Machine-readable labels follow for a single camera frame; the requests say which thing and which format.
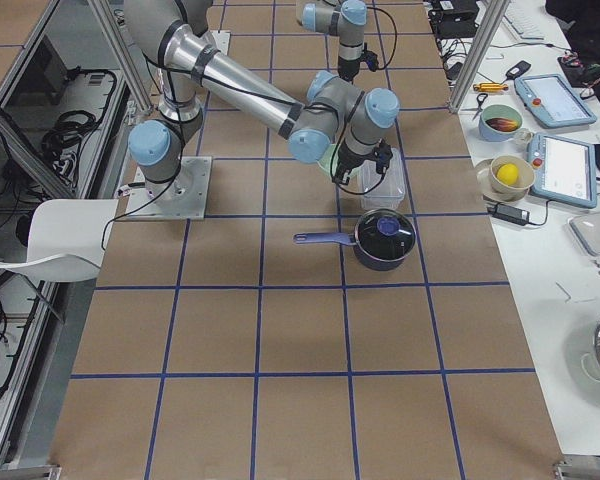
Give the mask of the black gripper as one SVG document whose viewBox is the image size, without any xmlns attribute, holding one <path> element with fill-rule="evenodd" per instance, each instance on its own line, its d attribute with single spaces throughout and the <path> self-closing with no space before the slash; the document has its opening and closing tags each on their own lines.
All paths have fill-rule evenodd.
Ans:
<svg viewBox="0 0 600 480">
<path fill-rule="evenodd" d="M 332 173 L 333 181 L 348 181 L 354 169 L 360 167 L 366 160 L 367 154 L 356 153 L 346 144 L 337 148 L 337 162 Z"/>
</svg>

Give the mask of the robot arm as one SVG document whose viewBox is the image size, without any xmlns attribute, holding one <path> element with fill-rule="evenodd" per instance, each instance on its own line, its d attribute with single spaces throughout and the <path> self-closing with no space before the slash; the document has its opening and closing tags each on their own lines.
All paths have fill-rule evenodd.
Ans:
<svg viewBox="0 0 600 480">
<path fill-rule="evenodd" d="M 367 5 L 364 1 L 296 1 L 297 23 L 305 30 L 338 39 L 338 75 L 352 82 L 365 55 Z"/>
<path fill-rule="evenodd" d="M 400 109 L 386 88 L 364 91 L 352 82 L 366 55 L 367 6 L 362 1 L 308 3 L 302 25 L 339 39 L 338 72 L 320 71 L 301 103 L 221 52 L 211 41 L 208 1 L 127 1 L 125 21 L 147 62 L 166 83 L 160 111 L 174 122 L 199 121 L 196 89 L 203 87 L 252 115 L 284 138 L 293 158 L 317 163 L 336 148 L 329 174 L 345 187 L 365 162 L 385 177 L 392 150 L 385 140 Z"/>
</svg>

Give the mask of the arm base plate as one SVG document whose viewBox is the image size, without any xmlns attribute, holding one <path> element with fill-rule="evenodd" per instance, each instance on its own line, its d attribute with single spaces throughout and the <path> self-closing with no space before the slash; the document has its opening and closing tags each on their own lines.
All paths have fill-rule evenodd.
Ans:
<svg viewBox="0 0 600 480">
<path fill-rule="evenodd" d="M 130 190 L 124 220 L 203 220 L 211 170 L 211 156 L 183 156 L 179 176 L 166 193 L 153 201 L 151 194 L 160 191 L 153 184 L 146 189 L 144 175 L 137 167 L 134 181 L 141 186 Z"/>
</svg>

